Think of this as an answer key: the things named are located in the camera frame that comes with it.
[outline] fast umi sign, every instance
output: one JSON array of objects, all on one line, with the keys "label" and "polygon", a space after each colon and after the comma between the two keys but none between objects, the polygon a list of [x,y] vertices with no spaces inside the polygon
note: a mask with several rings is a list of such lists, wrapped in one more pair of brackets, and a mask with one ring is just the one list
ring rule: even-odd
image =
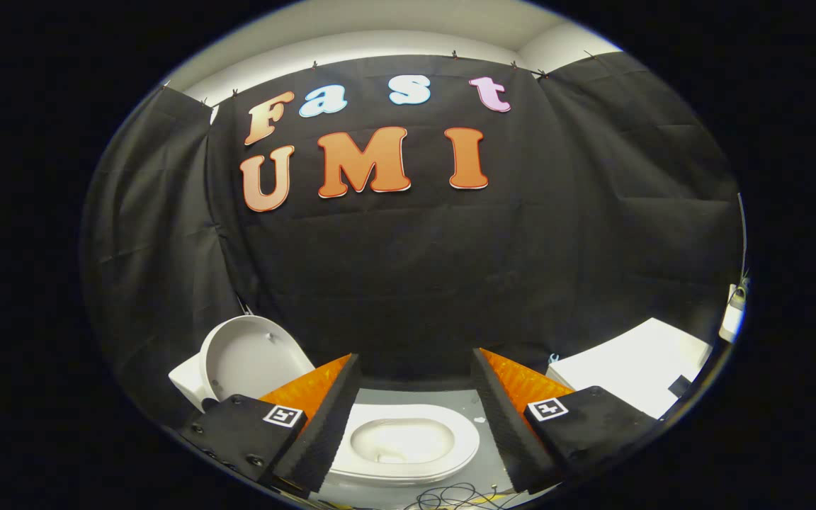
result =
[{"label": "fast umi sign", "polygon": [[[469,80],[480,97],[480,103],[494,112],[505,113],[511,109],[508,103],[499,99],[497,93],[505,91],[502,85],[493,83],[489,77]],[[389,80],[389,100],[395,104],[420,104],[430,98],[430,80],[420,74],[403,74]],[[311,91],[305,97],[307,103],[301,106],[298,113],[302,117],[314,117],[321,113],[335,113],[349,104],[344,99],[342,85],[327,85]],[[244,145],[252,145],[271,135],[276,129],[269,125],[282,118],[285,106],[295,99],[292,91],[279,94],[268,101],[250,109],[250,133]],[[466,127],[453,127],[443,133],[453,143],[454,172],[449,184],[458,190],[479,190],[487,186],[487,177],[480,171],[480,152],[478,142],[483,133]],[[351,136],[346,132],[333,132],[317,140],[324,150],[324,181],[318,194],[324,199],[341,197],[349,191],[343,183],[342,175],[357,193],[365,190],[372,171],[375,172],[370,188],[376,193],[394,193],[411,188],[411,180],[402,167],[402,140],[408,130],[402,127],[383,127],[371,136],[370,142],[361,151]],[[240,169],[244,178],[244,200],[249,209],[257,213],[274,210],[281,206],[288,197],[289,177],[288,160],[295,151],[294,146],[285,145],[270,152],[276,166],[276,188],[272,193],[260,191],[260,165],[263,156],[253,156],[241,162]]]}]

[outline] toilet bowl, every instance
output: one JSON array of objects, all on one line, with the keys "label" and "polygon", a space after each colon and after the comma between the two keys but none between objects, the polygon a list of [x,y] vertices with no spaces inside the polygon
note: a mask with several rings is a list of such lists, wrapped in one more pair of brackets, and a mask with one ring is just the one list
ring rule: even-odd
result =
[{"label": "toilet bowl", "polygon": [[329,474],[379,487],[450,477],[474,458],[477,427],[447,407],[354,404]]}]

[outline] black curtain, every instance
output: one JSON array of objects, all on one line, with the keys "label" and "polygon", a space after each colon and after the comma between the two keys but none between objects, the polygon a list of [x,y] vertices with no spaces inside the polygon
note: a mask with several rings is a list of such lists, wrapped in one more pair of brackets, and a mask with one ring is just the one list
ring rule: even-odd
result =
[{"label": "black curtain", "polygon": [[149,417],[194,408],[169,381],[207,333],[241,314],[210,217],[210,108],[171,89],[143,100],[93,175],[81,220],[81,277],[106,361]]},{"label": "black curtain", "polygon": [[[388,81],[422,74],[425,103],[398,106]],[[507,113],[470,79],[505,87]],[[348,104],[301,117],[311,91],[343,85]],[[275,132],[245,146],[249,110],[286,91]],[[362,354],[367,381],[467,380],[450,362],[473,346],[538,371],[657,317],[712,341],[738,279],[737,186],[713,138],[634,59],[599,55],[535,78],[495,62],[431,55],[357,59],[294,72],[210,109],[155,91],[103,156],[84,214],[84,283],[119,381],[146,413],[192,410],[167,374],[211,327],[256,314],[315,365]],[[404,127],[411,188],[317,195],[317,139],[360,149]],[[482,190],[456,190],[443,131],[480,130]],[[245,206],[244,159],[292,145],[282,206]]]}]

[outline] screw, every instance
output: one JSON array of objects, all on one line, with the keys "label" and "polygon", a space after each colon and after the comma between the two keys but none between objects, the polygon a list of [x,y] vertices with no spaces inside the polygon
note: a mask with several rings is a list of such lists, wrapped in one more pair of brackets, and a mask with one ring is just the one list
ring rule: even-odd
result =
[{"label": "screw", "polygon": [[250,454],[250,455],[246,456],[245,458],[247,459],[247,462],[249,462],[250,464],[255,465],[258,468],[263,467],[263,459],[259,458],[258,456],[254,455],[254,454]]}]

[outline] ceiling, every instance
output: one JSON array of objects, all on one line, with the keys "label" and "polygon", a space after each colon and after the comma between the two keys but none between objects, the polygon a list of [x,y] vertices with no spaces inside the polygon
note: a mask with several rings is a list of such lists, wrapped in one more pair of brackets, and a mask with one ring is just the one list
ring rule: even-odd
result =
[{"label": "ceiling", "polygon": [[444,33],[518,51],[567,22],[518,0],[304,0],[270,13],[211,45],[175,69],[172,88],[185,90],[246,58],[337,33],[415,30]]}]

